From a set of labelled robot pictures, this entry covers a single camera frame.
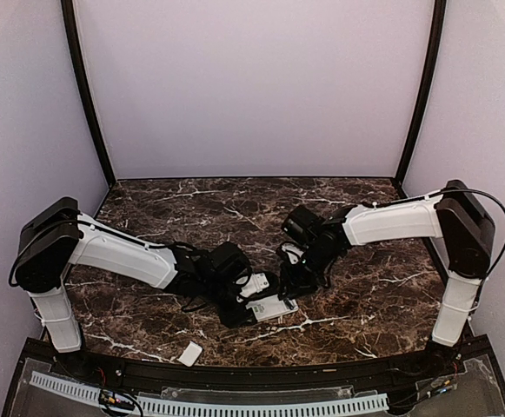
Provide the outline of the white remote control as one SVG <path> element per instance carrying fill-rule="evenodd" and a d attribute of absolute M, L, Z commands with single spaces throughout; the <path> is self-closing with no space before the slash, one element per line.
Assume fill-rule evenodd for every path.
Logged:
<path fill-rule="evenodd" d="M 271 295 L 257 301 L 250 301 L 246 305 L 257 322 L 269 321 L 296 312 L 299 307 L 294 300 L 280 300 L 278 295 Z"/>

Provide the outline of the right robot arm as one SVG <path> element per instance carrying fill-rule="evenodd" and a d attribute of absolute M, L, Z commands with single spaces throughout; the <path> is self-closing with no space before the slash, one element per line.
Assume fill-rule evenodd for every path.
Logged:
<path fill-rule="evenodd" d="M 426 195 L 345 206 L 328 218 L 299 205 L 282 224 L 291 240 L 277 250 L 282 260 L 279 296 L 295 299 L 327 287 L 330 267 L 353 247 L 409 238 L 443 240 L 448 279 L 431 334 L 435 344 L 417 359 L 418 370 L 435 377 L 451 362 L 449 348 L 460 340 L 484 282 L 501 259 L 492 255 L 495 222 L 479 201 L 487 196 L 451 180 Z"/>

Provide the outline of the white battery cover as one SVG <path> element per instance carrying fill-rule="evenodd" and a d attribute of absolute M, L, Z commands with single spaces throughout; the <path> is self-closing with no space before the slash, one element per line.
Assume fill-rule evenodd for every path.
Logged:
<path fill-rule="evenodd" d="M 195 365 L 202 352 L 203 348 L 200 345 L 190 341 L 177 360 L 186 367 L 192 367 Z"/>

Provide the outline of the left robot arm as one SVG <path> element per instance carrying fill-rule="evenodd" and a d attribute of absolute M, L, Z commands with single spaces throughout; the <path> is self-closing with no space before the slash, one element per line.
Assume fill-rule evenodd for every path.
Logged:
<path fill-rule="evenodd" d="M 225 242 L 206 250 L 186 242 L 146 242 L 95 221 L 79 210 L 77 200 L 63 197 L 23 226 L 9 284 L 29 294 L 54 348 L 63 354 L 63 365 L 78 379 L 96 372 L 96 358 L 82 348 L 82 332 L 63 283 L 73 265 L 202 299 L 216 307 L 228 328 L 256 320 L 242 293 L 252 276 L 251 265 L 237 245 Z"/>

